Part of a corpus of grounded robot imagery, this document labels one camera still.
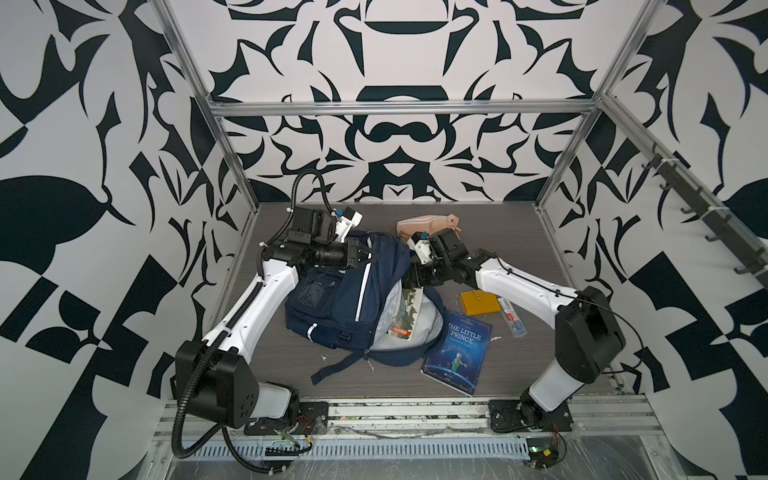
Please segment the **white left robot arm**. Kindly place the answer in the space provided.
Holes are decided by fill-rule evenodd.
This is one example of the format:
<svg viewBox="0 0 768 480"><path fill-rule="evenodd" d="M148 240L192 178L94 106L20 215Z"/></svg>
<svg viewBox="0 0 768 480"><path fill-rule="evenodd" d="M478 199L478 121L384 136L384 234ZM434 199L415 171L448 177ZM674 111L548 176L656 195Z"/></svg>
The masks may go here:
<svg viewBox="0 0 768 480"><path fill-rule="evenodd" d="M175 429L189 415L233 429L252 418L288 416L294 395L287 386L256 379L250 366L256 346L309 268L345 271L371 262L370 247L351 235L361 221L350 207L291 209L284 229L264 244L261 270L232 309L203 339L177 351Z"/></svg>

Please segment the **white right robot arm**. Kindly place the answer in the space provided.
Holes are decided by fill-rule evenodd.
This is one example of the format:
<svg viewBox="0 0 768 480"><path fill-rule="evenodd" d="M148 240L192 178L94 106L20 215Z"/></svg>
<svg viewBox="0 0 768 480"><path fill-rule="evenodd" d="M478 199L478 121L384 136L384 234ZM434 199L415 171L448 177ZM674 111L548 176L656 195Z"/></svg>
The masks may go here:
<svg viewBox="0 0 768 480"><path fill-rule="evenodd" d="M554 359L521 396L539 416L563 406L594 383L626 346L620 316L598 289L576 290L545 281L484 249L471 252L452 229L417 232L406 241L415 255L404 286L448 281L493 294L535 315L555 332Z"/></svg>

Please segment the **blue Little Prince book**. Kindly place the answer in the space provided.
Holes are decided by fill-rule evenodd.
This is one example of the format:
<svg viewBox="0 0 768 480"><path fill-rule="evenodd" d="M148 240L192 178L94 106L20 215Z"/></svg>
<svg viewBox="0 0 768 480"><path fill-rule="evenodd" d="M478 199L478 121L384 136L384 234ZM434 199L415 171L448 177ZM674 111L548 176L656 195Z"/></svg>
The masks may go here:
<svg viewBox="0 0 768 480"><path fill-rule="evenodd" d="M421 373L467 396L476 393L492 337L484 321L449 311L442 345L421 366Z"/></svg>

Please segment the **illustrated comic book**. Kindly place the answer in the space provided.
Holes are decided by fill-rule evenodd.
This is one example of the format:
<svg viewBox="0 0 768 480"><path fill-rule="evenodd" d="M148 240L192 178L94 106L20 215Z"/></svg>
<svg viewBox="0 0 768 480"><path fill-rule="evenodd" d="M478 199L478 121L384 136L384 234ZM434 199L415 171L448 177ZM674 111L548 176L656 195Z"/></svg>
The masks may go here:
<svg viewBox="0 0 768 480"><path fill-rule="evenodd" d="M413 336L423 300L424 289L403 289L395 320L388 334L396 339L410 340Z"/></svg>

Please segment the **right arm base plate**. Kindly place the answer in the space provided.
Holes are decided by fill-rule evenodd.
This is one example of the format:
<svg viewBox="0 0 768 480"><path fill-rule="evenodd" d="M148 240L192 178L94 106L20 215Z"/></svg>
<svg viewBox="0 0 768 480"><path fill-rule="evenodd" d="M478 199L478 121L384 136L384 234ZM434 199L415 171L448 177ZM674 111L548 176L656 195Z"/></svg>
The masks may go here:
<svg viewBox="0 0 768 480"><path fill-rule="evenodd" d="M489 426L495 433L570 432L573 417L567 403L545 411L528 396L520 399L494 399L488 402Z"/></svg>

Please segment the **navy blue backpack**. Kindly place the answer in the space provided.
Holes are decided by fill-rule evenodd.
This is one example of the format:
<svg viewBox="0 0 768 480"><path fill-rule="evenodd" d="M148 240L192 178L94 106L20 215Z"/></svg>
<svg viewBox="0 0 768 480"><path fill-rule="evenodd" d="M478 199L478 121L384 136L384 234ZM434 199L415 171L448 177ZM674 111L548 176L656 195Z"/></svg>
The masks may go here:
<svg viewBox="0 0 768 480"><path fill-rule="evenodd" d="M285 301L286 327L310 341L349 354L311 376L316 385L361 359L391 367L405 367L424 360L445 343L447 309L440 294L426 287L416 301L419 312L411 336L401 338L390 330L403 313L411 251L388 233L354 231L375 260L355 269L308 269Z"/></svg>

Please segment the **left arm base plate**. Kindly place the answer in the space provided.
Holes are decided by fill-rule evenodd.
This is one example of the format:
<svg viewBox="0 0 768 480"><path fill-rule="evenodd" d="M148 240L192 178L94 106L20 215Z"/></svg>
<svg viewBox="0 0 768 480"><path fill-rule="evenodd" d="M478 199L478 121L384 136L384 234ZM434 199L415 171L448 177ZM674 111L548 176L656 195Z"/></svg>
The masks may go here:
<svg viewBox="0 0 768 480"><path fill-rule="evenodd" d="M248 436L267 436L285 431L290 435L312 435L326 427L328 414L328 402L299 401L291 404L283 417L249 419L243 433Z"/></svg>

